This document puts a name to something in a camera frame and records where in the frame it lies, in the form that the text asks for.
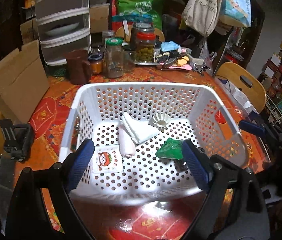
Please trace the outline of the tomato cartoon wipes packet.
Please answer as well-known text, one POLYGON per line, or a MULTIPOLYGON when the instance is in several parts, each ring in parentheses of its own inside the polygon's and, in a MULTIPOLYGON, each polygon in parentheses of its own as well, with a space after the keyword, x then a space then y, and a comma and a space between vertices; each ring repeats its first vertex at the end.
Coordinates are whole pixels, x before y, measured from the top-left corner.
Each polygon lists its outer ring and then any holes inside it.
POLYGON ((124 169, 119 145, 95 146, 91 162, 93 173, 120 173, 124 169))

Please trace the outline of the red lid pickle jar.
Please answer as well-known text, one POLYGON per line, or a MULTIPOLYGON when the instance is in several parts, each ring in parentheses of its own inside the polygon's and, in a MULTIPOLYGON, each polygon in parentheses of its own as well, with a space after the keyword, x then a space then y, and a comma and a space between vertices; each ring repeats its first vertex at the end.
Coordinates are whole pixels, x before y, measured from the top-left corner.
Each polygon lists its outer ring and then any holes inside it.
POLYGON ((154 33, 138 32, 136 36, 136 62, 153 62, 156 35, 154 33))

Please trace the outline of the white pink towel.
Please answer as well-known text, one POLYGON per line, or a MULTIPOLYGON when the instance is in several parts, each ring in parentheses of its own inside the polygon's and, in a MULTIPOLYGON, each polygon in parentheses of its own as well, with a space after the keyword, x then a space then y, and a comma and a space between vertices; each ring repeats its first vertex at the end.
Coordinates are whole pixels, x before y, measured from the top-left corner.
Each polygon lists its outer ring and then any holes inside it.
POLYGON ((136 145, 123 125, 118 127, 118 142, 122 157, 130 158, 135 155, 136 145))

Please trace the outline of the brown cardboard box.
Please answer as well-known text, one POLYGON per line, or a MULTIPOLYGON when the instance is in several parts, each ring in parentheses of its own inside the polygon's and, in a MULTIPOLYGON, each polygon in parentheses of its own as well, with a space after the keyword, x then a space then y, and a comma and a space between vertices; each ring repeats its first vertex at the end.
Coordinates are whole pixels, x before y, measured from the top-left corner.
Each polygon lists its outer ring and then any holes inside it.
POLYGON ((0 61, 0 111, 14 123, 27 123, 49 89, 39 41, 15 49, 0 61))

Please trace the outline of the blue illustrated paper bag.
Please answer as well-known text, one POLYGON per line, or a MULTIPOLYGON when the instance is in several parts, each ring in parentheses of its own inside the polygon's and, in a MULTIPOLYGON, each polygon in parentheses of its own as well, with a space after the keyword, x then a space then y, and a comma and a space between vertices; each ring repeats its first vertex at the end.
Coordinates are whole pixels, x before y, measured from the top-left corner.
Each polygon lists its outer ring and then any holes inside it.
POLYGON ((251 1, 222 0, 219 20, 234 27, 251 27, 251 1))

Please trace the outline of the green shopping bag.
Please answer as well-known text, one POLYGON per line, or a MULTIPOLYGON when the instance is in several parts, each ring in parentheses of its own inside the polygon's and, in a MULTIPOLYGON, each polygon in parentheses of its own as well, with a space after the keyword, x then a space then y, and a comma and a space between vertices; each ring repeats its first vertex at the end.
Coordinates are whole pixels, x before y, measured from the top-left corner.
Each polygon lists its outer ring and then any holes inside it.
POLYGON ((155 28, 162 29, 162 0, 117 0, 120 16, 136 15, 147 18, 155 28))

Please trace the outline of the black phone stand clamp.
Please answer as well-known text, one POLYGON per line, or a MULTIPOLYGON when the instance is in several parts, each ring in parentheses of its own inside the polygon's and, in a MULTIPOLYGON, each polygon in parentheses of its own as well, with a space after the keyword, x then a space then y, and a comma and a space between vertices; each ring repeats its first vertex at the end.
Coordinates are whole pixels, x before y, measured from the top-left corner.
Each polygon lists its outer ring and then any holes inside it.
POLYGON ((1 119, 0 128, 4 137, 3 149, 12 160, 19 162, 29 158, 34 142, 34 130, 30 124, 13 124, 11 119, 1 119))

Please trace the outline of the orange small jar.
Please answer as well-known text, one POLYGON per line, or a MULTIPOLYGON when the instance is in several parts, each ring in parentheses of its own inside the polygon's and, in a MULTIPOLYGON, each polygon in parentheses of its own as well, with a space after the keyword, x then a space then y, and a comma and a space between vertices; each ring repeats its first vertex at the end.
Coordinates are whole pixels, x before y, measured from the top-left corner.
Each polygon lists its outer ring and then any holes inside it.
POLYGON ((94 75, 98 75, 103 71, 103 57, 101 54, 91 54, 88 57, 89 65, 94 75))

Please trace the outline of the grey stacked drawer unit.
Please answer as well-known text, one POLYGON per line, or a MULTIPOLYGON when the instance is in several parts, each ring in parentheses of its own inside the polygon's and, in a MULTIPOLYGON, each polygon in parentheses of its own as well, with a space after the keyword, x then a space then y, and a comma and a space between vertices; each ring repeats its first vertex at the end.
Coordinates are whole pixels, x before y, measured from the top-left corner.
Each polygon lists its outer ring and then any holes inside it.
POLYGON ((46 65, 64 65, 67 53, 91 49, 89 0, 35 0, 34 9, 46 65))

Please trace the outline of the beige canvas tote bag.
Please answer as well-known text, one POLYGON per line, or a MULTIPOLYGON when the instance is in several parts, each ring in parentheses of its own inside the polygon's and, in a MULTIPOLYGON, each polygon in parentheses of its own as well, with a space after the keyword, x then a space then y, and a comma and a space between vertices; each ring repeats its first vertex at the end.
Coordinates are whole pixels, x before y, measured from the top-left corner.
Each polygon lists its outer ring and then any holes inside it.
POLYGON ((185 25, 208 37, 219 20, 222 0, 189 0, 182 12, 185 25))

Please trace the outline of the green foil packet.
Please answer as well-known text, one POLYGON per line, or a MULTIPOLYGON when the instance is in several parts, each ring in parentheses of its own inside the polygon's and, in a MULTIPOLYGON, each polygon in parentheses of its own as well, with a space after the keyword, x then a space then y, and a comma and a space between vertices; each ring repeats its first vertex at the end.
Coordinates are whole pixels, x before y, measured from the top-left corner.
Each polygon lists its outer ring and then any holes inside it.
POLYGON ((155 156, 163 159, 181 160, 183 159, 182 143, 182 140, 168 138, 161 148, 157 150, 155 156))

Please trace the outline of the dark grey sock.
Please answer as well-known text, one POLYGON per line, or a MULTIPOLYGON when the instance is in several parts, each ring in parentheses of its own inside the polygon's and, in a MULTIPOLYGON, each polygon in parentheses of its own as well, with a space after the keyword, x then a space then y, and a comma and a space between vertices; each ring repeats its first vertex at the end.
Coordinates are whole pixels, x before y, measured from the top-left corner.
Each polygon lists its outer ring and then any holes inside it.
MULTIPOLYGON (((205 150, 202 147, 198 147, 197 149, 199 152, 205 154, 205 150)), ((181 172, 188 170, 187 163, 184 159, 175 160, 174 162, 181 172)))

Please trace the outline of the white perforated plastic basket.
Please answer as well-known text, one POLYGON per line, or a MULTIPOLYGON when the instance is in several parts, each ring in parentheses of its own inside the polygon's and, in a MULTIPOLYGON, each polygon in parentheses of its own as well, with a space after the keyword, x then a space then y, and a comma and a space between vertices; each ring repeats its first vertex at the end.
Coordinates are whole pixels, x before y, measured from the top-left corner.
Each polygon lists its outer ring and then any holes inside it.
POLYGON ((110 82, 76 92, 65 123, 59 161, 85 139, 94 144, 74 199, 139 205, 198 193, 184 160, 157 151, 169 139, 190 140, 244 167, 248 149, 217 93, 204 85, 169 82, 110 82))

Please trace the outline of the right wooden chair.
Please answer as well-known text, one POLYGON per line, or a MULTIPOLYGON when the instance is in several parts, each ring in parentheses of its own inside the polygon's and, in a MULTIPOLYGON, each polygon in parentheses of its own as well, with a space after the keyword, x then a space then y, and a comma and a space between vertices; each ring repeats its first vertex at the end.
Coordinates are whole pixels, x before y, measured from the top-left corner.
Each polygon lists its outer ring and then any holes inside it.
POLYGON ((257 113, 261 113, 266 103, 266 91, 247 70, 236 63, 225 62, 217 70, 216 76, 231 81, 248 97, 257 113))

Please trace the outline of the white ribbed round ornament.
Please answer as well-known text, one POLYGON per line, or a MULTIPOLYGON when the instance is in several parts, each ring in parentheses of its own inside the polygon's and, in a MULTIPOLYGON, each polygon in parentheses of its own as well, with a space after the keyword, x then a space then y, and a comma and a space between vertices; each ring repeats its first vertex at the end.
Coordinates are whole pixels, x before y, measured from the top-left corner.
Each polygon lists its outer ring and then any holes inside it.
POLYGON ((158 129, 165 129, 167 128, 169 122, 170 122, 169 114, 161 112, 153 115, 152 118, 149 120, 148 124, 158 129))

